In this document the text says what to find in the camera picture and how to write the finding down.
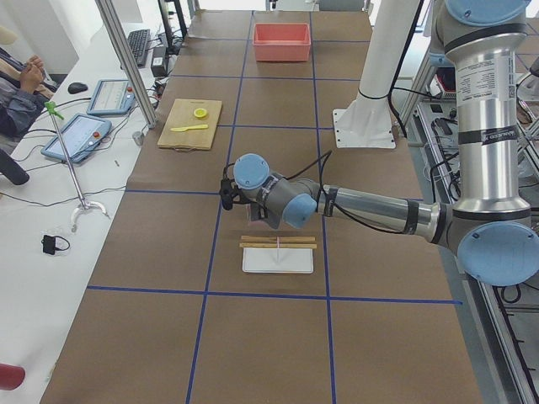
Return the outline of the seated person's hands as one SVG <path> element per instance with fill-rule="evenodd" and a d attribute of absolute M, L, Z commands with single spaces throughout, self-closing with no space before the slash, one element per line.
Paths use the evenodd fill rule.
<path fill-rule="evenodd" d="M 44 63 L 39 56 L 30 57 L 25 69 L 20 73 L 20 89 L 26 93 L 33 93 L 44 80 Z"/>

